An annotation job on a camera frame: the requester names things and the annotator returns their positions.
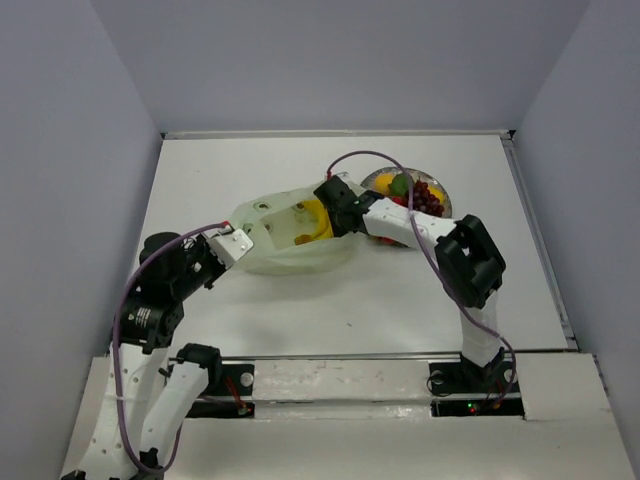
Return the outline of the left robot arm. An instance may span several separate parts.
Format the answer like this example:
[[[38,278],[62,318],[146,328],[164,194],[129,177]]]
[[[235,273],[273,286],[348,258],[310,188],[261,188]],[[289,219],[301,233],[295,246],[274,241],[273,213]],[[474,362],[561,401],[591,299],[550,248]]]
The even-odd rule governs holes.
[[[183,422],[221,383],[219,349],[190,343],[165,371],[186,300],[212,289],[253,246],[228,223],[148,237],[113,319],[110,367],[95,426],[69,479],[162,479],[177,456]],[[159,396],[155,382],[167,375]]]

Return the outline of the purple fake grape bunch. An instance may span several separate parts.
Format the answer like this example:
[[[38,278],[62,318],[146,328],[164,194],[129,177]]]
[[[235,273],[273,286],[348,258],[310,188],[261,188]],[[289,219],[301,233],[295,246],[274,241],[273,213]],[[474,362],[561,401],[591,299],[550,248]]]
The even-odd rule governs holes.
[[[413,185],[413,209],[422,213],[442,217],[444,214],[444,202],[441,203],[429,191],[430,185],[423,181],[416,181]]]

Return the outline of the red cherry tomato bunch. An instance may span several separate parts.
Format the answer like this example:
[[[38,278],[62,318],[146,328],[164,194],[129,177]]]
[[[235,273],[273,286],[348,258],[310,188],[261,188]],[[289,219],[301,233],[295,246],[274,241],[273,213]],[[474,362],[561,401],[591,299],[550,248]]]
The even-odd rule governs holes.
[[[394,203],[407,207],[409,203],[409,181],[404,174],[397,174],[388,185],[388,196]]]

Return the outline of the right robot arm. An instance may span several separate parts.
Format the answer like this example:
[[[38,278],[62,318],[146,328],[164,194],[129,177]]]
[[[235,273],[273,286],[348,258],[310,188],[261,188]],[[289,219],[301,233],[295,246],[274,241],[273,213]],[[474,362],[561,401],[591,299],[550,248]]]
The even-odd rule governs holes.
[[[425,255],[460,311],[460,360],[451,374],[441,375],[443,395],[485,393],[503,378],[508,348],[498,332],[497,300],[506,262],[478,217],[453,220],[412,211],[374,191],[356,194],[337,176],[321,183],[314,195],[336,237],[388,238]]]

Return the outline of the orange round fake fruit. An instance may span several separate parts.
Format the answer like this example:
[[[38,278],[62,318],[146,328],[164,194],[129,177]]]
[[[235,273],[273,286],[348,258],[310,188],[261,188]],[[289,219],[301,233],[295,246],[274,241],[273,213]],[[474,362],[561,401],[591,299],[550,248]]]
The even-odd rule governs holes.
[[[389,196],[391,194],[390,185],[395,178],[393,173],[381,173],[373,182],[372,189],[382,195]]]

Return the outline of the green translucent plastic bag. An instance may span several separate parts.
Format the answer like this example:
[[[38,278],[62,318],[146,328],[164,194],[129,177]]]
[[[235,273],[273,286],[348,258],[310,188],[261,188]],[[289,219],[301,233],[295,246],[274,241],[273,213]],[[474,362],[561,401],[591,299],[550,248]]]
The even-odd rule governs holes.
[[[315,183],[265,195],[245,202],[233,211],[231,224],[242,228],[254,242],[251,252],[240,260],[240,270],[275,276],[322,273],[340,267],[355,256],[362,239],[353,233],[295,244],[297,236],[312,233],[314,228],[310,215],[296,205],[306,200],[318,200],[314,195],[318,186]]]

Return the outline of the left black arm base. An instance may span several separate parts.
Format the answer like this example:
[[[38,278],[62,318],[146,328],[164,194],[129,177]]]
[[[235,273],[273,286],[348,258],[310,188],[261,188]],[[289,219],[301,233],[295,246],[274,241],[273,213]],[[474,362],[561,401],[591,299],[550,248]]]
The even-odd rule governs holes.
[[[210,383],[194,401],[187,418],[253,418],[254,371],[255,365],[251,363],[223,364],[220,379]]]

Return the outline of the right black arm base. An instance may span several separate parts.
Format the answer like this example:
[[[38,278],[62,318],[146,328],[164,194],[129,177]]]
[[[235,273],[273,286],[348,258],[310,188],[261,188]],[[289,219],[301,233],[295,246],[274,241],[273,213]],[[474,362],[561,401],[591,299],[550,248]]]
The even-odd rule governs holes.
[[[511,365],[510,361],[503,362],[483,383],[466,379],[459,361],[431,363],[425,386],[432,397],[432,416],[524,417],[518,382],[506,392],[512,376]]]

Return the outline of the yellow fake banana bunch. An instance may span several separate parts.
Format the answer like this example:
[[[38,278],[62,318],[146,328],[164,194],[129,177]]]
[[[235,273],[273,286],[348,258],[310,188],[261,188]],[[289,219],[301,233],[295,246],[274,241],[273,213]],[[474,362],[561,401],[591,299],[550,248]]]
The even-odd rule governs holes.
[[[294,240],[296,245],[303,245],[318,240],[327,240],[334,237],[328,211],[319,200],[306,200],[299,202],[296,207],[303,213],[310,215],[313,224],[312,233],[304,233]]]

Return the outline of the yellow fake lemon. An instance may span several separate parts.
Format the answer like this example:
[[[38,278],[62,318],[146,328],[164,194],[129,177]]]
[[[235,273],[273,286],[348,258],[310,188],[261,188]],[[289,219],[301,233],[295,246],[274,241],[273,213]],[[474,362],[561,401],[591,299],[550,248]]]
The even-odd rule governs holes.
[[[430,186],[429,187],[429,191],[430,193],[436,197],[441,203],[443,203],[445,201],[445,195],[444,193],[439,190],[438,188],[434,187],[434,186]]]

